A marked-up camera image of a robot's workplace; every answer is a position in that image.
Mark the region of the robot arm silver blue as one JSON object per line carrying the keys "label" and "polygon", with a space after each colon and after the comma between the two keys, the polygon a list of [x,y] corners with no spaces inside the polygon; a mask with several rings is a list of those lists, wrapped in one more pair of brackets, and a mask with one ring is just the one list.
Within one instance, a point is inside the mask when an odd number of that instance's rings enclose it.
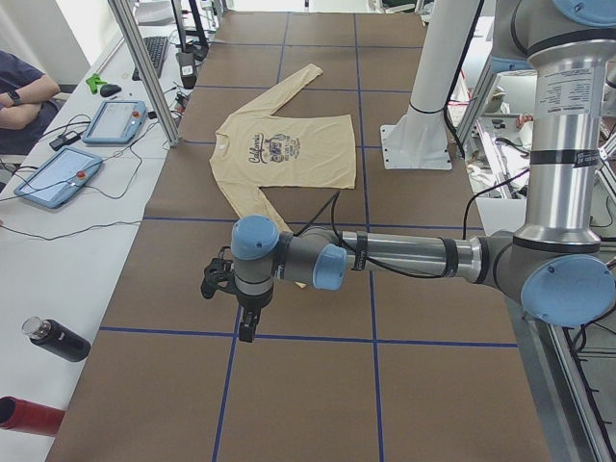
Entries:
{"label": "robot arm silver blue", "polygon": [[372,268],[484,284],[558,326],[606,312],[615,282],[598,258],[590,212],[606,65],[614,55],[611,1],[499,1],[491,70],[537,74],[524,225],[453,240],[318,228],[294,236],[268,218],[242,218],[232,229],[227,264],[229,291],[243,309],[240,339],[254,339],[275,279],[336,290],[347,270]]}

